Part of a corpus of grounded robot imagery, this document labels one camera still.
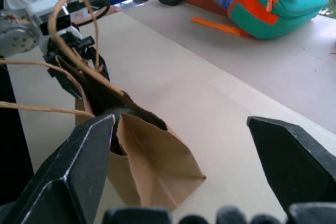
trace table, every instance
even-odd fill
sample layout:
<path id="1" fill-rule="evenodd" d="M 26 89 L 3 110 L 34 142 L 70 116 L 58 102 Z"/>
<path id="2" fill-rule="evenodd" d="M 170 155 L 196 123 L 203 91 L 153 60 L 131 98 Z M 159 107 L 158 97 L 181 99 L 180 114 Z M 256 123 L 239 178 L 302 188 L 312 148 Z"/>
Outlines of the table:
<path id="1" fill-rule="evenodd" d="M 150 0 L 126 13 L 262 93 L 336 133 L 336 20 L 317 16 L 273 40 L 237 37 L 191 22 L 193 16 L 234 25 L 187 3 Z"/>
<path id="2" fill-rule="evenodd" d="M 99 20 L 99 27 L 100 53 L 112 83 L 164 119 L 207 176 L 172 213 L 175 222 L 191 213 L 214 222 L 216 210 L 223 205 L 238 206 L 249 219 L 265 212 L 284 220 L 285 213 L 267 184 L 246 126 L 250 115 L 299 124 L 336 154 L 334 134 L 130 16 L 113 14 Z M 93 25 L 81 31 L 84 37 L 94 35 Z M 42 60 L 38 49 L 10 59 Z M 74 107 L 74 98 L 44 67 L 8 69 L 18 103 Z M 20 111 L 20 117 L 36 171 L 69 136 L 74 117 L 26 111 Z M 95 223 L 101 223 L 107 208 L 122 205 L 106 181 Z"/>

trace black cable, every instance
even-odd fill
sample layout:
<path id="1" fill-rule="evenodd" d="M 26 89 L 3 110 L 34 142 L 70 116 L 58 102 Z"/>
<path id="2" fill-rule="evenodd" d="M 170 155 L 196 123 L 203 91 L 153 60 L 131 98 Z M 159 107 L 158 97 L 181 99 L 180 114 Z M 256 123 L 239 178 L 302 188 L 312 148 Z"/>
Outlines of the black cable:
<path id="1" fill-rule="evenodd" d="M 90 0 L 90 5 L 91 6 L 98 6 L 99 9 L 102 9 L 102 8 L 106 7 L 106 9 L 101 14 L 99 14 L 97 16 L 97 20 L 98 20 L 101 17 L 103 17 L 109 11 L 111 3 L 110 3 L 109 0 Z M 84 25 L 87 25 L 87 24 L 92 23 L 92 22 L 93 22 L 93 20 L 90 19 L 90 20 L 85 21 L 81 24 L 77 24 L 77 26 L 79 26 L 79 27 L 84 26 Z"/>

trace backpack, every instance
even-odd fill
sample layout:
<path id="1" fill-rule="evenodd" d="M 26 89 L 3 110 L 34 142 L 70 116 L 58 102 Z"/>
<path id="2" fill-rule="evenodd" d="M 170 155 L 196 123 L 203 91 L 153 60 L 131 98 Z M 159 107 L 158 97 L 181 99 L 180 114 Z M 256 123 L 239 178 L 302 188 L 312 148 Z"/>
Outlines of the backpack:
<path id="1" fill-rule="evenodd" d="M 272 39 L 316 17 L 328 0 L 234 0 L 228 17 L 246 33 Z"/>

